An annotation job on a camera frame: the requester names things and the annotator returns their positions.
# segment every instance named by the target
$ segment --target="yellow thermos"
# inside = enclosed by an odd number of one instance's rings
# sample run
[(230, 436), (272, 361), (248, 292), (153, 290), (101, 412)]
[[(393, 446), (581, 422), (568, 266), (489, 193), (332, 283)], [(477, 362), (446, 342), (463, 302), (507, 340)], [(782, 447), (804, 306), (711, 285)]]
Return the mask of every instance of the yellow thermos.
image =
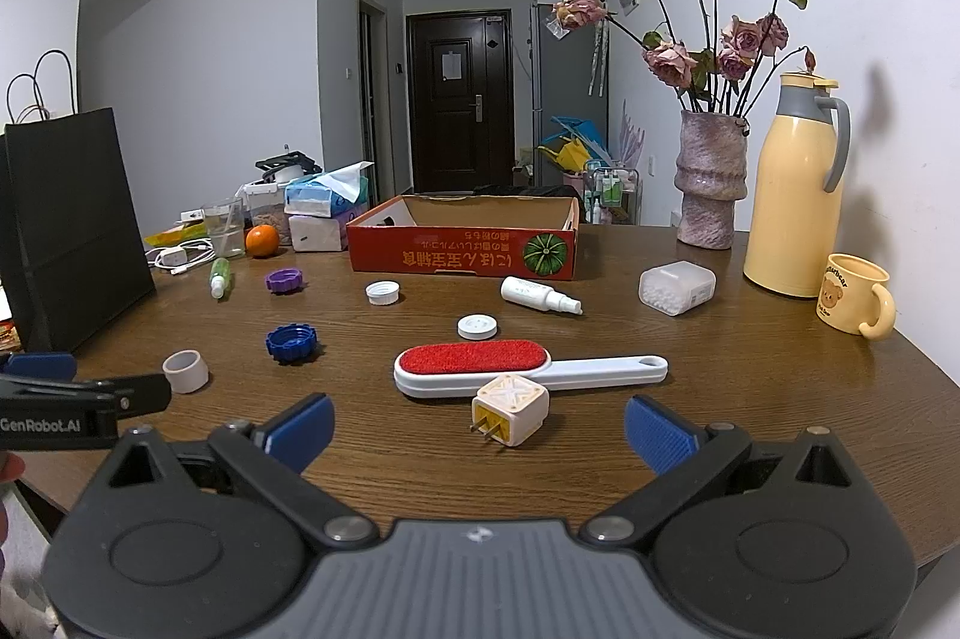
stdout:
[(805, 73), (781, 75), (776, 116), (760, 150), (743, 272), (784, 295), (817, 297), (836, 241), (850, 151), (850, 110), (829, 96), (836, 87)]

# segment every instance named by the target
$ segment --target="pink vase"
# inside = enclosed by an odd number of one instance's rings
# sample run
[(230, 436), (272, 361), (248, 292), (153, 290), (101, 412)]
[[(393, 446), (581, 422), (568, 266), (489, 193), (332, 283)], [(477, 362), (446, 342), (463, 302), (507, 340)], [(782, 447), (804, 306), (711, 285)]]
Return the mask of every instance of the pink vase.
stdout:
[(733, 204), (747, 196), (744, 122), (726, 113), (680, 112), (680, 155), (673, 183), (683, 193), (677, 238), (730, 249)]

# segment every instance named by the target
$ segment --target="mug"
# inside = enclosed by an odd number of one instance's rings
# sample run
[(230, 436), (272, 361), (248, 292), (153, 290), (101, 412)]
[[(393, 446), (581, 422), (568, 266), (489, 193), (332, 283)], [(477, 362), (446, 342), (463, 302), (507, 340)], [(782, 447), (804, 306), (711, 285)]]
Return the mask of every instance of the mug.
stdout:
[(886, 338), (896, 321), (894, 297), (884, 286), (887, 281), (890, 274), (870, 260), (830, 255), (817, 298), (817, 316), (839, 331), (872, 341)]

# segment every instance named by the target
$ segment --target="white bottle cap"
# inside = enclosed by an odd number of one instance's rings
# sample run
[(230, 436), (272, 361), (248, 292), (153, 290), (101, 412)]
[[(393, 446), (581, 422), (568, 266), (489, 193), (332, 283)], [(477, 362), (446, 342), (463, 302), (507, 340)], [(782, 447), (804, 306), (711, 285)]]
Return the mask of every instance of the white bottle cap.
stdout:
[(457, 332), (468, 341), (483, 341), (496, 335), (496, 319), (486, 314), (470, 314), (457, 323)]
[(367, 299), (373, 305), (390, 305), (400, 300), (400, 285), (396, 281), (375, 281), (367, 287)]
[(582, 314), (584, 312), (583, 304), (580, 301), (555, 290), (546, 294), (546, 305), (554, 311), (566, 311), (570, 314)]
[(206, 363), (195, 349), (174, 352), (163, 361), (163, 373), (171, 390), (179, 393), (199, 390), (210, 376)]

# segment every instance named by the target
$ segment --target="purple bottle cap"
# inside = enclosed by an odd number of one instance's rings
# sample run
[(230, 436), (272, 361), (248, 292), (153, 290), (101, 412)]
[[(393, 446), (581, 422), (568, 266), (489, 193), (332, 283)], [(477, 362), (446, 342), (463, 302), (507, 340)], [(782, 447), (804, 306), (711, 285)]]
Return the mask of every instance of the purple bottle cap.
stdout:
[(273, 294), (280, 292), (293, 292), (304, 286), (304, 272), (299, 268), (282, 268), (274, 271), (264, 277), (263, 281), (267, 284)]

